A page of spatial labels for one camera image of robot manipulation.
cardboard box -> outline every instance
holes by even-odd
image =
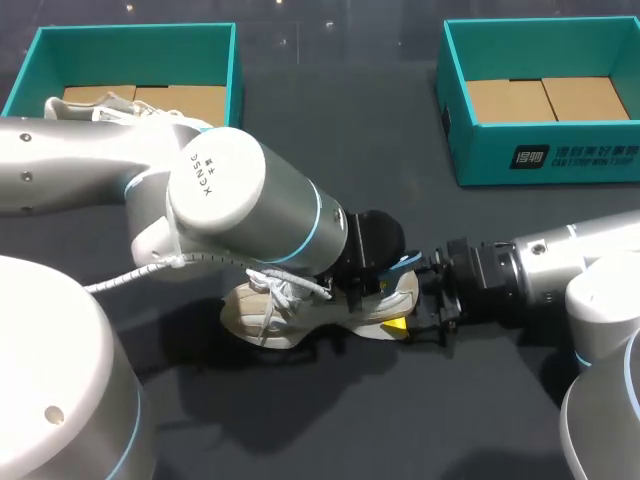
[[[640,181],[635,17],[449,20],[436,94],[460,185]]]
[[[92,103],[108,91],[239,127],[235,24],[40,28],[2,115],[41,118],[49,97]]]

gray metal cylinder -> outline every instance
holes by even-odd
[[[569,282],[606,253],[640,251],[640,210],[514,240],[529,305],[564,300]]]
[[[299,275],[326,271],[346,243],[338,202],[240,130],[193,140],[169,196],[184,235]]]

dark floor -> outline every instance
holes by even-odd
[[[38,26],[239,24],[245,65],[433,60],[446,18],[636,14],[638,0],[0,0],[0,104]]]

logo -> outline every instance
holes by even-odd
[[[549,145],[519,145],[513,152],[512,169],[542,168],[549,153]]]

white shoelace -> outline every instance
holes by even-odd
[[[294,315],[300,304],[311,296],[311,290],[302,285],[296,285],[251,269],[247,269],[246,272],[249,275],[249,285],[252,290],[258,293],[269,293],[262,327],[258,334],[259,339],[264,338],[264,333],[271,324],[274,308],[280,312],[284,311],[289,315]]]

